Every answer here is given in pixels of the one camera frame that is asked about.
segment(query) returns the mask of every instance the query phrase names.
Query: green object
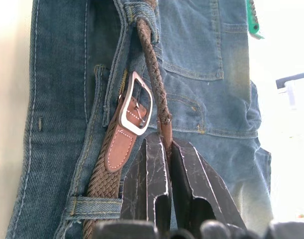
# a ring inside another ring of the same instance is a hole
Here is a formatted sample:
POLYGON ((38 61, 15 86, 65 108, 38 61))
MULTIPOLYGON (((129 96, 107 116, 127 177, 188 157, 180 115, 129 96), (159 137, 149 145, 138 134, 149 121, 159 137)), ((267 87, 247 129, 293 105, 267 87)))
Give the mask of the green object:
POLYGON ((264 37, 259 33, 260 26, 253 0, 247 0, 247 21, 250 35, 257 39, 263 39, 264 37))

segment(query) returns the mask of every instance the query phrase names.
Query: jeans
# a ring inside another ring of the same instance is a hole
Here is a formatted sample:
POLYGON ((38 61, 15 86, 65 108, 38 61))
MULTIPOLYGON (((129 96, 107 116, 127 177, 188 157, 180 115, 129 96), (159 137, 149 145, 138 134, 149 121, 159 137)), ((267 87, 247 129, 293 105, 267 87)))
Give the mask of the jeans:
MULTIPOLYGON (((81 238, 84 219, 119 218, 123 179, 156 131, 156 108, 122 169, 119 199, 86 191, 126 72, 150 87, 138 17, 151 28, 174 137, 220 174, 249 229, 262 233, 272 219, 245 0, 160 0, 155 11, 142 0, 35 0, 23 170, 6 238, 81 238)), ((139 87, 133 94, 148 104, 139 87)))

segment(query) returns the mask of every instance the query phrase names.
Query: white stitching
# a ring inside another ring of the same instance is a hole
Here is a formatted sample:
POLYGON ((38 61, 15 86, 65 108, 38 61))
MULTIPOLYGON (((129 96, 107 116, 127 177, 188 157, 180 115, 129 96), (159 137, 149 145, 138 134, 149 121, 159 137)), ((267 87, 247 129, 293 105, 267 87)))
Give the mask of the white stitching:
POLYGON ((129 112, 133 117, 135 117, 136 119, 140 120, 139 117, 137 117, 135 114, 133 114, 131 111, 127 110, 127 112, 129 112))
POLYGON ((87 114, 87 95, 86 95, 86 81, 87 81, 87 18, 88 18, 88 1, 86 2, 86 20, 84 28, 84 112, 86 114, 86 123, 88 124, 88 114, 87 114))
POLYGON ((119 166, 124 162, 124 160, 126 159, 126 156, 127 156, 128 152, 130 151, 132 142, 133 142, 133 138, 132 138, 131 136, 129 136, 129 135, 123 133, 123 132, 120 131, 120 130, 118 130, 118 131, 116 132, 115 137, 114 137, 114 139, 113 139, 113 142, 112 142, 112 144, 111 144, 111 148, 110 148, 110 150, 109 150, 109 152, 108 152, 108 156, 107 156, 107 163, 108 163, 108 165, 109 165, 111 168, 117 168, 117 167, 119 167, 119 166), (122 162, 120 162, 120 164, 117 165, 117 166, 115 166, 115 167, 111 167, 111 165, 110 165, 110 154, 111 154, 111 151, 112 151, 112 148, 113 148, 113 144, 114 144, 114 142, 115 142, 115 139, 116 139, 116 136, 117 136, 118 133, 121 133, 121 134, 125 135, 126 137, 130 138, 130 139, 131 139, 131 143, 130 143, 128 149, 127 149, 126 155, 125 155, 125 157, 123 158, 122 162))
POLYGON ((34 113, 34 107, 35 107, 35 103, 36 103, 36 56, 37 56, 37 26, 38 26, 39 2, 40 2, 40 0, 38 0, 38 4, 37 4, 36 24, 35 24, 35 38, 34 38, 34 66, 33 66, 33 68, 34 68, 34 95, 33 95, 33 104, 32 104, 32 112, 31 112, 30 130, 29 130, 29 163, 28 163, 27 177, 26 177, 26 180, 25 180, 23 195, 22 195, 22 199, 21 199, 20 210, 19 210, 19 213, 18 213, 16 223, 14 225, 12 238, 14 238, 14 236, 15 236, 15 232, 16 232, 16 229, 17 229, 17 224, 18 224, 18 221, 19 221, 19 218, 20 218, 20 215, 21 215, 21 210, 23 208, 23 200, 26 196, 26 189, 27 189, 27 183, 28 183, 28 178, 29 178, 29 173, 30 173, 30 165, 31 165, 31 136, 32 136, 32 125, 33 125, 33 113, 34 113))

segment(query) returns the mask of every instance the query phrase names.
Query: white background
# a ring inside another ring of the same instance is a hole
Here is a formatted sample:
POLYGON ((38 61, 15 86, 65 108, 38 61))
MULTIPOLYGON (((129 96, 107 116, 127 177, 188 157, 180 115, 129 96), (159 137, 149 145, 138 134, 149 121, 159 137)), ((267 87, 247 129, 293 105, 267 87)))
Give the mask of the white background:
MULTIPOLYGON (((250 74, 259 93, 262 146, 272 160, 272 204, 278 221, 304 214, 304 83, 291 110, 275 80, 304 72, 304 0, 255 0, 264 40, 250 38, 250 74)), ((29 98, 32 0, 0 0, 0 238, 19 183, 29 98)))

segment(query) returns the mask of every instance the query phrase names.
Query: zipper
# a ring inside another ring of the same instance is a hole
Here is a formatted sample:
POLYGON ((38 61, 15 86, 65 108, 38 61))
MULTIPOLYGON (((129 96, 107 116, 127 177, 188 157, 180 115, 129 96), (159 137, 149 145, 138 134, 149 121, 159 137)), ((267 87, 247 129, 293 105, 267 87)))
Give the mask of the zipper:
POLYGON ((121 84, 120 84, 120 86, 118 88, 118 96, 120 96, 123 93, 124 89, 125 89, 126 77, 127 77, 127 69, 124 70, 122 81, 121 81, 121 84))

